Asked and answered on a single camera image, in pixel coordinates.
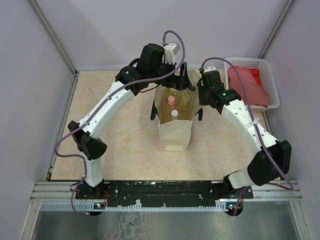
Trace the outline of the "pink cap orange bottle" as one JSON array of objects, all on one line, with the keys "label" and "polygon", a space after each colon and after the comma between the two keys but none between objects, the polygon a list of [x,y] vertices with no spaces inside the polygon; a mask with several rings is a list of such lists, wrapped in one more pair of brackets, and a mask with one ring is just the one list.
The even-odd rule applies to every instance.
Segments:
[{"label": "pink cap orange bottle", "polygon": [[170,95],[163,100],[163,110],[166,111],[172,111],[179,109],[179,101],[176,99],[176,97]]}]

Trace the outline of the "beige canvas bag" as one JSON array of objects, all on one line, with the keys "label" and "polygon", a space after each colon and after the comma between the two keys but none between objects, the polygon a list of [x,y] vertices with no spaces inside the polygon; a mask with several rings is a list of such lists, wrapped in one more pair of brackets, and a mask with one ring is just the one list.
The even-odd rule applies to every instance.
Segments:
[{"label": "beige canvas bag", "polygon": [[[164,124],[164,116],[169,110],[163,110],[163,100],[174,96],[179,101],[180,113],[186,120],[173,120]],[[203,109],[199,105],[198,91],[174,90],[164,86],[155,89],[150,119],[157,120],[159,133],[159,149],[161,151],[185,151],[192,135],[195,118],[202,120]]]}]

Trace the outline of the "amber bottle white cap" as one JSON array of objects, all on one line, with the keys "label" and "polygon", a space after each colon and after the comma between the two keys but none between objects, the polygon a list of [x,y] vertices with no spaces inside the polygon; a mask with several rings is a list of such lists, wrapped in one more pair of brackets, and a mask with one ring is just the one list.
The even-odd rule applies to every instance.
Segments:
[{"label": "amber bottle white cap", "polygon": [[176,109],[172,109],[166,113],[163,118],[163,123],[167,124],[174,120],[186,120],[186,117]]}]

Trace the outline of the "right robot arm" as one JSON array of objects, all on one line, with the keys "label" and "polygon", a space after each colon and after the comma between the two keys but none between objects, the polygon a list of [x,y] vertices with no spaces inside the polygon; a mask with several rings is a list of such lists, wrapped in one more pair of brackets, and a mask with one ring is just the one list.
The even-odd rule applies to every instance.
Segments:
[{"label": "right robot arm", "polygon": [[241,188],[263,186],[289,171],[292,147],[288,141],[279,141],[270,134],[234,89],[225,89],[217,70],[202,70],[197,82],[199,104],[210,106],[227,119],[247,143],[253,159],[241,170],[224,178],[223,192],[235,198]]}]

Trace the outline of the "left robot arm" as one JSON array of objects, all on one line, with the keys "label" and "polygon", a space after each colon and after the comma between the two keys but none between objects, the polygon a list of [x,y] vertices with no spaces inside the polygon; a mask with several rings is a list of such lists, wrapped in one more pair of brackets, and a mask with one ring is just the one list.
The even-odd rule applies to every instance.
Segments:
[{"label": "left robot arm", "polygon": [[87,184],[86,192],[91,197],[97,199],[104,192],[101,157],[107,145],[100,137],[119,110],[150,83],[178,91],[196,90],[187,75],[186,62],[175,62],[180,49],[181,46],[174,42],[164,46],[154,43],[145,45],[140,57],[119,71],[109,91],[87,116],[79,122],[71,121],[68,124],[77,149],[84,157],[84,181]]}]

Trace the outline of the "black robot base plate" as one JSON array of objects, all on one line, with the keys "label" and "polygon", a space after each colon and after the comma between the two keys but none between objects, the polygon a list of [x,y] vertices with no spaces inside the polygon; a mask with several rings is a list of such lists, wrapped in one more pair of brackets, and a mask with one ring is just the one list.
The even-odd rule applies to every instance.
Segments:
[{"label": "black robot base plate", "polygon": [[72,190],[74,200],[95,200],[87,210],[97,216],[107,210],[224,211],[238,216],[243,201],[253,198],[250,186],[233,189],[224,181],[103,180],[92,187],[84,180]]}]

